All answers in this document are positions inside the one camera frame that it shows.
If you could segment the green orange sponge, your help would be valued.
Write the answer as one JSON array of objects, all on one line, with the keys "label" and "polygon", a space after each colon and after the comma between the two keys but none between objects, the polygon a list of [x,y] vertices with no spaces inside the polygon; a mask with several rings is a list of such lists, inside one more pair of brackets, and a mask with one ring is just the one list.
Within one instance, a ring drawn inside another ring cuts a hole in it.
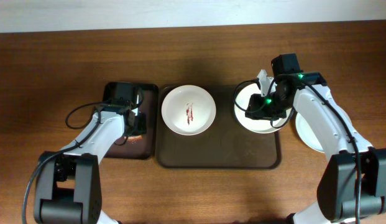
[{"label": "green orange sponge", "polygon": [[142,139],[142,135],[138,135],[138,136],[129,136],[128,137],[128,140],[139,140],[139,139]]}]

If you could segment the white plate front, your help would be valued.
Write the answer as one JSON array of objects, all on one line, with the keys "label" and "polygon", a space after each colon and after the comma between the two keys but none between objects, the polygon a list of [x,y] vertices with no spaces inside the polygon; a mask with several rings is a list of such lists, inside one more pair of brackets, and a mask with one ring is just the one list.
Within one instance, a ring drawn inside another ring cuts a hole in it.
[{"label": "white plate front", "polygon": [[[329,108],[326,108],[325,111],[326,111],[326,114],[330,115],[331,118],[333,118],[332,119],[333,121],[336,121],[337,123],[339,123],[341,130],[345,131],[343,125],[340,124],[340,119],[338,119],[338,116],[335,115],[335,113],[332,112],[332,110]],[[352,126],[352,122],[351,122],[349,116],[341,107],[337,106],[336,112],[339,112],[339,116],[343,120],[347,121]],[[319,115],[319,113],[314,113],[314,115],[309,115],[309,113],[310,113],[310,110],[303,110],[302,108],[300,108],[298,110],[298,114],[297,114],[296,120],[295,120],[295,126],[296,126],[296,130],[298,132],[298,135],[299,135],[300,139],[308,147],[310,147],[318,152],[322,152],[322,153],[325,153],[328,155],[331,152],[330,149],[327,149],[326,151],[323,150],[320,141],[318,141],[318,139],[315,135],[315,132],[313,132],[313,130],[310,126],[311,123],[308,123],[307,120],[305,119],[307,117],[309,117],[309,119],[314,119],[314,117],[316,115]],[[342,144],[340,146],[342,148],[340,148],[339,151],[354,152],[352,146],[348,146],[348,144],[347,145]]]}]

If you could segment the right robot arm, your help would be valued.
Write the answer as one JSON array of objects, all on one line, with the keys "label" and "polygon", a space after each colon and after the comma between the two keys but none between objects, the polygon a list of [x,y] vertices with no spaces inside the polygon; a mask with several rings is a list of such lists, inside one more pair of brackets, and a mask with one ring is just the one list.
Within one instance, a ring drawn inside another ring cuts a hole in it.
[{"label": "right robot arm", "polygon": [[289,119],[299,113],[319,141],[328,165],[316,190],[316,202],[291,213],[286,223],[360,223],[386,213],[386,148],[376,149],[341,113],[319,72],[304,72],[296,54],[271,61],[273,77],[260,72],[251,83],[243,111],[252,120]]}]

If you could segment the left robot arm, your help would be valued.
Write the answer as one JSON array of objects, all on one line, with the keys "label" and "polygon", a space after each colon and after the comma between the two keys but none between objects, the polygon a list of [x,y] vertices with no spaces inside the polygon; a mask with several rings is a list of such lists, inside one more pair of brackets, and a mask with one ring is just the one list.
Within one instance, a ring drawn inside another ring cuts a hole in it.
[{"label": "left robot arm", "polygon": [[37,223],[115,223],[102,209],[99,165],[112,146],[147,132],[139,85],[112,82],[103,100],[91,104],[90,120],[81,133],[59,151],[39,157],[28,187],[35,187]]}]

